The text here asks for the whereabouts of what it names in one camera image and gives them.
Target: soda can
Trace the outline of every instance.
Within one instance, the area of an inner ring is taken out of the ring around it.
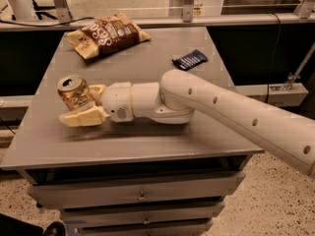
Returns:
[[[70,75],[61,79],[58,83],[58,93],[69,110],[78,109],[95,101],[86,80],[79,75]]]

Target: drawer handle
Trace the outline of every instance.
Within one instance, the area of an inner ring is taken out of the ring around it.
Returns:
[[[140,197],[138,198],[139,202],[146,202],[148,199],[147,197],[145,197],[145,193],[144,192],[140,192]]]
[[[148,218],[146,217],[145,220],[142,222],[143,224],[151,224],[151,222],[148,220]]]

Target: terrazzo floor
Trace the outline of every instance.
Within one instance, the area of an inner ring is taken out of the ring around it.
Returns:
[[[6,146],[0,147],[0,156]],[[244,169],[246,178],[202,236],[315,235],[315,181],[300,175],[268,152],[256,154]],[[57,210],[37,208],[30,184],[0,175],[0,213],[41,226],[60,220]]]

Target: snack bag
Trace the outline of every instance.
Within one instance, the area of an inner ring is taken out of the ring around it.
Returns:
[[[85,59],[151,40],[146,32],[121,12],[72,31],[66,34],[65,38]]]

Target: can lid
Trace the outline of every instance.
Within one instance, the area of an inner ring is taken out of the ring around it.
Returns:
[[[69,91],[76,89],[82,82],[82,78],[79,75],[69,75],[59,81],[58,90]]]

